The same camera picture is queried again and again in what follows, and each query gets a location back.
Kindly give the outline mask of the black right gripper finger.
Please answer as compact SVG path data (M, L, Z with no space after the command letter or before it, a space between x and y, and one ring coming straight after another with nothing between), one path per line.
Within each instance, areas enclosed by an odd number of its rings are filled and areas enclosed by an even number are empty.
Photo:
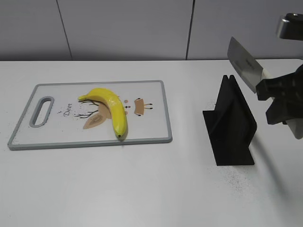
M303 118L303 97L272 97L273 102L266 111L267 123L270 125Z

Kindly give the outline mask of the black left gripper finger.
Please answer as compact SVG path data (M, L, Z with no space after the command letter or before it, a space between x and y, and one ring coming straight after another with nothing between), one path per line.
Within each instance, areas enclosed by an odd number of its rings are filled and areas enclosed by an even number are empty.
M256 85L258 100L270 97L284 100L303 99L303 69L273 79L263 79Z

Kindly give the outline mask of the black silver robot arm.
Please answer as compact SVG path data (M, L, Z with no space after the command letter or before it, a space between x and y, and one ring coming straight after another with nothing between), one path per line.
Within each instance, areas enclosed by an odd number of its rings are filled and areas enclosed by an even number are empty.
M303 39L302 14L288 13L281 18L277 29L281 39ZM303 67L295 72L273 79L263 79L256 85L257 97L260 101L273 98L266 111L268 124L274 125L303 117Z

